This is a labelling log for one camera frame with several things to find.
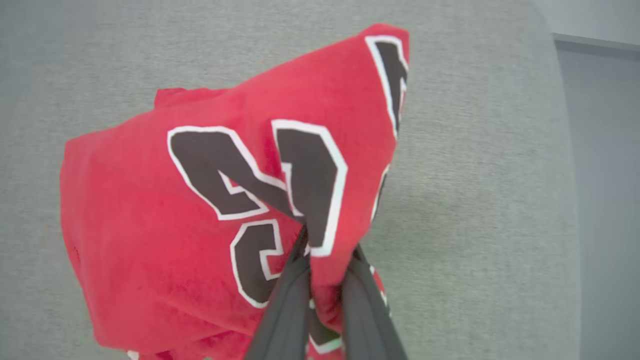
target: white outline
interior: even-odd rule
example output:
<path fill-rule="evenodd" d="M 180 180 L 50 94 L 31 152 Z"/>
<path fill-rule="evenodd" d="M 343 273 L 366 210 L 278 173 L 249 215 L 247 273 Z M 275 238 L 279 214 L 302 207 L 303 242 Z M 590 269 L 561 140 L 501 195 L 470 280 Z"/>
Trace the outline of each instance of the white outline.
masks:
<path fill-rule="evenodd" d="M 398 58 L 400 62 L 404 66 L 405 71 L 409 72 L 409 64 L 407 64 L 406 59 L 404 58 L 404 49 L 402 40 L 397 37 L 393 37 L 390 35 L 372 35 L 364 38 L 367 43 L 367 47 L 369 48 L 369 52 L 373 57 L 373 62 L 376 64 L 376 69 L 378 70 L 378 76 L 380 77 L 380 81 L 382 82 L 382 90 L 385 93 L 385 98 L 387 100 L 387 113 L 389 114 L 389 119 L 391 119 L 391 125 L 394 130 L 394 137 L 397 139 L 398 132 L 396 124 L 400 123 L 400 112 L 402 110 L 402 105 L 404 102 L 404 93 L 406 92 L 406 82 L 403 78 L 400 79 L 400 103 L 398 104 L 398 119 L 396 119 L 396 115 L 394 114 L 394 103 L 393 98 L 391 97 L 391 89 L 389 84 L 389 79 L 387 77 L 387 70 L 385 69 L 385 63 L 382 61 L 382 56 L 380 56 L 380 52 L 378 51 L 378 47 L 376 43 L 378 42 L 386 42 L 390 44 L 394 44 L 398 51 Z"/>
<path fill-rule="evenodd" d="M 129 356 L 129 359 L 131 360 L 138 360 L 140 358 L 140 354 L 133 350 L 127 351 L 127 356 Z"/>
<path fill-rule="evenodd" d="M 278 145 L 278 130 L 292 129 L 320 136 L 320 139 L 324 142 L 324 146 L 327 148 L 327 151 L 335 164 L 335 181 L 333 182 L 333 192 L 329 206 L 329 214 L 326 219 L 322 246 L 311 247 L 311 256 L 316 258 L 329 256 L 333 250 L 335 234 L 338 229 L 338 220 L 340 218 L 340 209 L 342 207 L 342 196 L 344 195 L 344 185 L 347 179 L 347 171 L 349 170 L 347 163 L 344 161 L 342 153 L 340 152 L 340 149 L 338 149 L 338 145 L 336 145 L 333 140 L 331 133 L 324 126 L 307 124 L 306 122 L 300 122 L 297 120 L 275 119 L 271 121 L 271 127 L 273 129 L 273 139 L 276 142 L 276 146 L 278 146 L 278 153 L 280 152 L 280 146 Z"/>
<path fill-rule="evenodd" d="M 285 184 L 282 182 L 282 180 L 280 180 L 280 179 L 278 179 L 276 177 L 273 177 L 273 176 L 269 176 L 269 175 L 267 175 L 267 174 L 265 174 L 265 173 L 260 171 L 260 168 L 258 167 L 258 164 L 255 161 L 255 158 L 253 157 L 253 155 L 251 154 L 249 149 L 247 149 L 247 147 L 243 143 L 242 139 L 240 139 L 240 136 L 238 136 L 238 134 L 234 130 L 231 130 L 231 129 L 229 129 L 227 127 L 224 127 L 224 126 L 207 126 L 207 127 L 179 126 L 179 127 L 175 127 L 173 129 L 169 130 L 169 132 L 167 132 L 166 144 L 167 144 L 167 148 L 169 150 L 169 155 L 171 156 L 171 159 L 173 160 L 173 164 L 175 165 L 175 167 L 178 169 L 178 171 L 182 175 L 182 178 L 183 178 L 184 182 L 187 184 L 187 186 L 189 186 L 189 188 L 193 192 L 198 194 L 198 196 L 202 200 L 204 200 L 207 204 L 209 204 L 213 208 L 213 210 L 215 210 L 215 212 L 216 212 L 216 214 L 218 216 L 218 220 L 223 221 L 223 220 L 237 220 L 237 219 L 242 219 L 242 218 L 248 218 L 248 217 L 252 217 L 252 216 L 255 216 L 255 215 L 259 215 L 259 214 L 264 214 L 264 213 L 269 211 L 269 208 L 262 201 L 260 201 L 254 194 L 246 191 L 242 186 L 232 186 L 231 182 L 228 179 L 228 177 L 225 176 L 222 172 L 218 171 L 218 173 L 222 175 L 222 180 L 225 183 L 225 186 L 227 187 L 227 190 L 229 191 L 229 193 L 235 194 L 235 193 L 239 193 L 239 192 L 245 192 L 247 197 L 249 197 L 249 199 L 254 201 L 254 203 L 256 205 L 258 205 L 258 207 L 259 207 L 259 209 L 245 211 L 244 213 L 236 213 L 236 214 L 222 214 L 222 213 L 220 213 L 220 210 L 214 204 L 212 204 L 209 201 L 209 199 L 204 197 L 193 186 L 193 184 L 191 184 L 191 180 L 189 179 L 189 176 L 187 175 L 186 171 L 184 171 L 184 168 L 182 167 L 182 164 L 180 163 L 180 160 L 178 160 L 178 158 L 173 153 L 173 149 L 171 147 L 171 139 L 173 138 L 174 135 L 179 134 L 179 133 L 225 133 L 225 134 L 229 135 L 229 137 L 231 137 L 231 140 L 234 142 L 234 145 L 237 147 L 238 151 L 240 152 L 240 154 L 242 155 L 244 160 L 247 162 L 247 164 L 249 164 L 249 167 L 251 167 L 251 171 L 253 172 L 253 175 L 255 176 L 256 179 L 262 181 L 263 183 L 270 184 L 270 185 L 276 186 L 278 188 L 281 188 L 282 190 L 285 190 Z"/>
<path fill-rule="evenodd" d="M 382 172 L 382 176 L 380 176 L 380 185 L 378 185 L 378 192 L 376 193 L 376 200 L 373 203 L 373 210 L 371 211 L 371 222 L 373 222 L 373 219 L 376 217 L 376 212 L 378 211 L 378 203 L 379 203 L 380 195 L 381 195 L 380 190 L 382 188 L 382 182 L 385 180 L 385 176 L 389 172 L 389 167 L 390 166 L 391 166 L 391 164 L 387 165 L 385 170 Z"/>
<path fill-rule="evenodd" d="M 258 226 L 258 225 L 266 225 L 266 224 L 271 224 L 273 228 L 273 239 L 275 242 L 276 249 L 260 250 L 259 252 L 260 266 L 262 267 L 262 273 L 264 274 L 265 279 L 273 280 L 273 279 L 279 278 L 281 273 L 272 274 L 271 269 L 269 267 L 269 262 L 267 260 L 268 256 L 284 255 L 284 250 L 282 248 L 282 239 L 280 238 L 280 226 L 278 225 L 278 221 L 276 219 L 259 220 L 259 221 L 247 222 L 242 224 L 242 226 L 240 226 L 240 230 L 238 230 L 236 237 L 234 238 L 234 241 L 232 241 L 231 245 L 229 245 L 229 250 L 231 251 L 231 266 L 234 272 L 234 278 L 236 279 L 238 292 L 240 293 L 240 295 L 244 297 L 244 299 L 249 304 L 251 304 L 253 307 L 256 307 L 258 309 L 264 309 L 269 304 L 269 301 L 257 302 L 255 299 L 250 297 L 246 292 L 244 292 L 242 283 L 240 282 L 240 275 L 238 274 L 238 267 L 236 262 L 236 245 L 238 244 L 238 242 L 240 241 L 240 239 L 243 237 L 244 233 L 250 226 Z"/>
<path fill-rule="evenodd" d="M 291 170 L 293 168 L 293 164 L 280 163 L 280 167 L 282 167 L 284 178 L 287 181 L 287 197 L 289 198 L 289 206 L 291 207 L 291 212 L 295 217 L 303 217 L 305 216 L 305 214 L 298 210 L 298 208 L 296 208 L 296 205 L 293 203 L 293 189 L 291 187 Z"/>
<path fill-rule="evenodd" d="M 309 309 L 311 310 L 315 310 L 316 309 L 316 303 L 314 302 L 314 299 L 309 299 Z M 338 338 L 335 338 L 325 344 L 322 345 L 318 345 L 316 344 L 316 342 L 314 341 L 313 337 L 311 336 L 311 334 L 309 334 L 309 342 L 311 342 L 311 344 L 314 346 L 314 349 L 317 351 L 318 354 L 328 354 L 334 350 L 339 349 L 342 346 L 342 335 L 340 335 Z"/>

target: gray wall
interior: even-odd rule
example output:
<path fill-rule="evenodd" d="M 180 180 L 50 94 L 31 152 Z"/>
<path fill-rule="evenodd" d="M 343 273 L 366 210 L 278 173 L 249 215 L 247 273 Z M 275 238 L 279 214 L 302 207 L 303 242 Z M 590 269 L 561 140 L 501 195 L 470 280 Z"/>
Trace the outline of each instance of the gray wall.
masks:
<path fill-rule="evenodd" d="M 558 42 L 576 166 L 582 360 L 640 359 L 640 54 Z"/>

